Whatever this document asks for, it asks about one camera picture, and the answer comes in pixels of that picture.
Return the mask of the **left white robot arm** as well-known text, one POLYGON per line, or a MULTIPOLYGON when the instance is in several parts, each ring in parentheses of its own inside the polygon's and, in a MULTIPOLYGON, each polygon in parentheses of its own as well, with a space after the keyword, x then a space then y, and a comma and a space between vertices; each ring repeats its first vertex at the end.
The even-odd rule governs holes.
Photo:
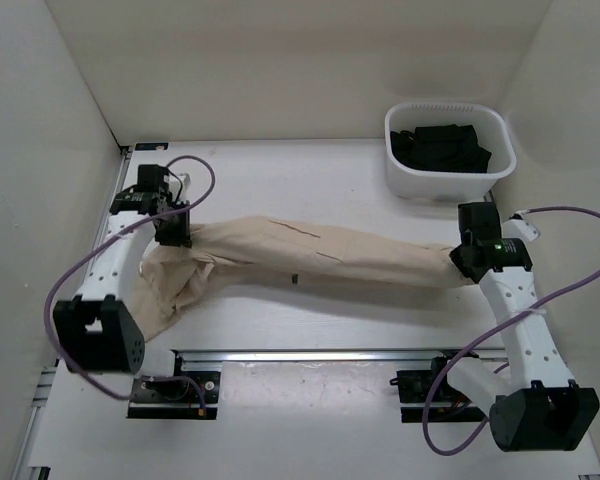
POLYGON ((57 301, 53 309, 59 343, 84 371, 155 377, 155 388, 168 400, 186 395, 190 377, 176 367, 174 352, 146 345, 131 300, 152 241, 191 244, 187 213, 152 218, 187 206, 189 185, 187 174, 174 175, 160 165, 140 166, 137 183, 117 193, 109 208, 106 238, 114 244, 96 255, 74 297, 57 301))

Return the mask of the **beige trousers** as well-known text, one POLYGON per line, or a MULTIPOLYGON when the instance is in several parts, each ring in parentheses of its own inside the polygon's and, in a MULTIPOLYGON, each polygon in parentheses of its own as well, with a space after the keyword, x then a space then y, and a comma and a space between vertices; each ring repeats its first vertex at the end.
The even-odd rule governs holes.
POLYGON ((454 289, 470 281, 451 247, 418 245, 339 226, 250 216, 194 224, 192 245, 154 248, 140 263, 130 312, 150 341, 182 311, 241 279, 309 285, 395 284, 454 289))

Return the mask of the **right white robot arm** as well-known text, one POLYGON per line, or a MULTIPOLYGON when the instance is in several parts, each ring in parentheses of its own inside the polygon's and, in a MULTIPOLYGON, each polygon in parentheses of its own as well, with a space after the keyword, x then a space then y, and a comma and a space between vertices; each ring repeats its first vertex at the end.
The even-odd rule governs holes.
POLYGON ((489 422, 504 452, 573 451, 600 403, 594 389, 581 387, 558 353, 536 288, 527 243, 539 230, 522 215, 501 221, 492 202, 458 207, 460 244, 450 254, 459 271, 486 297, 509 363, 502 378, 482 360, 464 353, 429 375, 440 399, 462 393, 489 422))

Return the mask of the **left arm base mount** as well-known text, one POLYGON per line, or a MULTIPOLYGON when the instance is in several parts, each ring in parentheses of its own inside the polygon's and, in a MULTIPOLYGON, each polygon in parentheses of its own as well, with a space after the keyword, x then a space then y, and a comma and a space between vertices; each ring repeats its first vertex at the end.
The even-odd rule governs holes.
POLYGON ((219 410, 222 367, 220 363, 176 356, 175 379, 133 381, 127 418, 136 420, 214 421, 219 410))

